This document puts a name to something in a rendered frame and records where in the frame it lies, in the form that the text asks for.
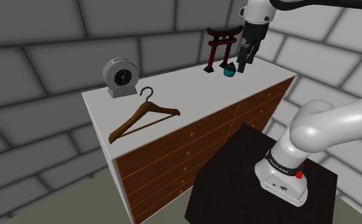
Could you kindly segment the teal cupcake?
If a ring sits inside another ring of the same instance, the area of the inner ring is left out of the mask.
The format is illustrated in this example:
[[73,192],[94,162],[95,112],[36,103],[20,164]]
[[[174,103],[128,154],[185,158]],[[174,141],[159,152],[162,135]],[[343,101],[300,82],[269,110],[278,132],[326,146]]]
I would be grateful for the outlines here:
[[226,77],[233,77],[236,73],[237,69],[235,67],[235,64],[233,62],[227,64],[224,68],[223,68],[223,74]]

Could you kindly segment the black robot stand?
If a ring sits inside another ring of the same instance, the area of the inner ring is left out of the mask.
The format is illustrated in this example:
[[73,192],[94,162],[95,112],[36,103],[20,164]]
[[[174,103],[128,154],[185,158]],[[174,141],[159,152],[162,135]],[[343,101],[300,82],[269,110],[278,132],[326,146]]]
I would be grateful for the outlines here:
[[186,209],[190,224],[333,224],[337,175],[306,159],[308,197],[295,207],[264,190],[255,164],[275,140],[244,124],[198,171]]

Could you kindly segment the white chest with brown drawers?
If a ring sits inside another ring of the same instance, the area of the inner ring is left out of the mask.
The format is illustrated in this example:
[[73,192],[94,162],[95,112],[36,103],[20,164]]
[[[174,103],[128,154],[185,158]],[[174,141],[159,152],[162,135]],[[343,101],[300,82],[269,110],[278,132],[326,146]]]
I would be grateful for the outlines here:
[[141,79],[143,95],[83,94],[131,224],[184,194],[198,171],[243,124],[262,130],[295,77],[256,60],[226,77],[202,66]]

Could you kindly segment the grey table clock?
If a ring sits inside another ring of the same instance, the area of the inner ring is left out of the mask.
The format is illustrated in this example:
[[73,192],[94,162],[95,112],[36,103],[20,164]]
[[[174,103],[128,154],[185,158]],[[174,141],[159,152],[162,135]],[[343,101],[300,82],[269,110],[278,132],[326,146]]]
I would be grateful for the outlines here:
[[137,94],[138,68],[128,59],[111,59],[103,68],[102,77],[112,98]]

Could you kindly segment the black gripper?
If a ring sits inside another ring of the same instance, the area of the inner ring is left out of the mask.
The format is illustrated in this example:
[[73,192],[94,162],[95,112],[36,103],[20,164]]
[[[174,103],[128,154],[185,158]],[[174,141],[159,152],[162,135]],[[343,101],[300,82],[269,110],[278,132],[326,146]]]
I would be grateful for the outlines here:
[[246,63],[252,64],[254,56],[259,50],[260,43],[265,39],[268,31],[268,24],[252,24],[245,22],[242,38],[245,42],[240,46],[237,56],[238,73],[243,73]]

